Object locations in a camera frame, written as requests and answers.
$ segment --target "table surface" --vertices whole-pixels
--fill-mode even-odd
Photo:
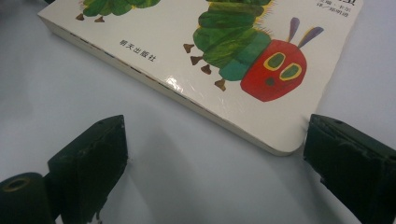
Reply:
[[[303,149],[273,156],[124,75],[53,35],[36,15],[45,6],[0,0],[0,180],[45,175],[79,134],[123,114],[134,161],[105,223],[359,223]],[[395,11],[394,0],[365,0],[317,112],[392,148]]]

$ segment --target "caterpillar head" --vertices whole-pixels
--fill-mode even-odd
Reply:
[[[300,48],[319,35],[323,29],[311,29],[300,44],[295,46],[290,41],[299,23],[296,18],[291,20],[288,41],[271,41],[242,79],[242,90],[263,102],[268,102],[289,93],[303,82],[306,59]]]

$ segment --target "children's board book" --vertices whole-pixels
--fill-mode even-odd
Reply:
[[[362,0],[56,0],[53,33],[276,155],[299,148]]]

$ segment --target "brown foot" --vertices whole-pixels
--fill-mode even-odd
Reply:
[[[84,15],[81,13],[78,16],[76,16],[76,20],[78,21],[84,21]]]
[[[224,78],[222,78],[221,80],[215,82],[215,85],[217,87],[219,87],[222,91],[225,91],[225,85],[224,84],[225,84],[225,79]]]
[[[184,50],[186,50],[187,53],[190,53],[191,49],[194,47],[194,45],[184,44],[183,47],[184,47]]]
[[[103,17],[99,17],[98,19],[95,20],[95,22],[105,22],[105,20],[103,20]]]
[[[203,71],[204,73],[206,73],[208,75],[212,74],[212,71],[210,70],[210,65],[209,64],[207,64],[204,67],[202,67],[201,71]]]
[[[194,56],[191,56],[191,62],[192,62],[192,65],[196,65],[196,64],[198,64],[198,62],[199,61],[201,61],[203,59],[203,57],[202,56],[200,56],[200,57],[194,57]]]

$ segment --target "purple antenna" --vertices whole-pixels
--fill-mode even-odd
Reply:
[[[288,42],[290,42],[294,38],[294,35],[296,34],[299,25],[300,25],[300,20],[298,18],[293,17],[293,19],[291,19],[290,21]]]
[[[320,35],[322,32],[323,28],[321,27],[312,28],[310,31],[306,32],[306,35],[304,35],[303,39],[300,41],[298,48],[302,48],[306,43],[315,38],[317,35]]]

